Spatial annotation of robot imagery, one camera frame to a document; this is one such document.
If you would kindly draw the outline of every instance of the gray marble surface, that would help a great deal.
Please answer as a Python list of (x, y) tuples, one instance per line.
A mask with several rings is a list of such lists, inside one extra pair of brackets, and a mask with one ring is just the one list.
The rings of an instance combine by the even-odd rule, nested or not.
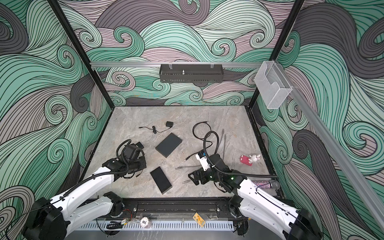
[[(162, 133), (154, 134), (152, 130), (138, 127), (156, 126), (158, 131), (167, 129), (166, 121), (174, 122), (174, 126)], [(196, 186), (188, 181), (188, 174), (199, 167), (175, 169), (179, 166), (196, 166), (199, 161), (190, 154), (202, 149), (203, 142), (192, 134), (193, 126), (202, 121), (208, 121), (213, 131), (222, 139), (218, 153), (230, 169), (251, 174), (269, 174), (264, 159), (261, 158), (252, 166), (240, 162), (240, 156), (260, 154), (260, 149), (253, 133), (244, 106), (158, 106), (158, 107), (116, 107), (104, 131), (101, 141), (96, 149), (93, 159), (88, 167), (86, 176), (91, 175), (102, 163), (116, 156), (116, 148), (126, 139), (144, 145), (147, 168), (139, 177), (132, 179), (120, 178), (114, 183), (101, 189), (94, 197), (113, 191), (120, 197), (147, 198), (147, 197), (223, 197), (232, 194), (219, 191), (213, 184)], [(204, 137), (209, 131), (206, 124), (196, 127), (198, 137)], [(165, 158), (155, 150), (155, 147), (170, 133), (174, 133), (183, 142)], [(213, 154), (214, 145), (208, 148)], [(150, 172), (161, 167), (164, 174), (172, 184), (172, 188), (164, 195), (161, 194)]]

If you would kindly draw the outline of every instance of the yellow sticker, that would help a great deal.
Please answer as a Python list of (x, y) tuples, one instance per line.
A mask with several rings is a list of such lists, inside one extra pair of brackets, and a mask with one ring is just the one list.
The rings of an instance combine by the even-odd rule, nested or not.
[(195, 221), (197, 222), (197, 224), (200, 225), (200, 227), (204, 227), (205, 221), (202, 217), (200, 217), (198, 213), (195, 213), (195, 215), (193, 215), (193, 219), (195, 219)]

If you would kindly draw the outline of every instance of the white bunny figurine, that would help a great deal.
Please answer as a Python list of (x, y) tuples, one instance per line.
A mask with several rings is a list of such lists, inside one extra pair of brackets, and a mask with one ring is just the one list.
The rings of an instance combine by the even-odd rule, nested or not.
[(260, 159), (260, 156), (261, 156), (261, 154), (249, 155), (249, 163), (256, 162), (257, 160)]

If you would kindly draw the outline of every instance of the glittery microphone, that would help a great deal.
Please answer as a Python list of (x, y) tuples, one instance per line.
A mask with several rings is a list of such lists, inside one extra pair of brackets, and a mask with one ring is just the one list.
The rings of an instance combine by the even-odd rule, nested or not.
[(261, 189), (279, 189), (280, 183), (276, 180), (270, 180), (270, 181), (252, 181), (253, 184), (256, 185), (256, 187), (260, 186)]

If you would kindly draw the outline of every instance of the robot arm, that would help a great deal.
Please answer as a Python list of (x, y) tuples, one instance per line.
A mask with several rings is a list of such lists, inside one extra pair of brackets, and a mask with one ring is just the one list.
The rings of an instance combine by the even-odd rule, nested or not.
[(218, 182), (227, 192), (234, 193), (229, 201), (233, 216), (252, 218), (283, 240), (322, 238), (323, 234), (314, 217), (307, 210), (299, 211), (257, 188), (250, 179), (236, 170), (230, 170), (218, 154), (209, 156), (210, 164), (202, 151), (196, 158), (202, 164), (202, 168), (190, 173), (189, 178), (195, 185), (199, 182), (201, 184), (209, 181)]
[[(72, 231), (99, 216), (110, 214), (119, 217), (124, 206), (122, 199), (113, 192), (104, 194), (92, 203), (79, 206), (98, 190), (124, 177), (128, 169), (133, 169), (129, 173), (134, 173), (146, 168), (144, 153), (139, 146), (142, 145), (137, 143), (124, 147), (123, 159), (129, 161), (120, 161), (119, 157), (110, 159), (89, 178), (68, 191), (50, 200), (37, 200), (32, 205), (32, 212), (23, 228), (24, 237), (28, 240), (63, 240)], [(218, 154), (209, 156), (209, 164), (205, 153), (200, 152), (196, 157), (203, 167), (189, 174), (189, 178), (195, 185), (198, 185), (199, 181), (201, 184), (209, 181), (219, 182), (227, 192), (234, 193), (229, 201), (229, 208), (234, 217), (250, 217), (283, 240), (322, 238), (315, 219), (307, 210), (302, 209), (299, 212), (258, 189), (240, 172), (230, 170)]]
[[(141, 143), (128, 144), (120, 157), (106, 161), (83, 182), (49, 200), (44, 197), (37, 200), (32, 205), (31, 213), (22, 230), (23, 236), (28, 240), (63, 240), (72, 231), (97, 217), (107, 214), (119, 217), (124, 206), (122, 198), (113, 192), (104, 194), (92, 203), (79, 206), (120, 177), (131, 178), (132, 176), (125, 177), (127, 173), (135, 173), (146, 168)], [(122, 161), (122, 155), (129, 161)]]

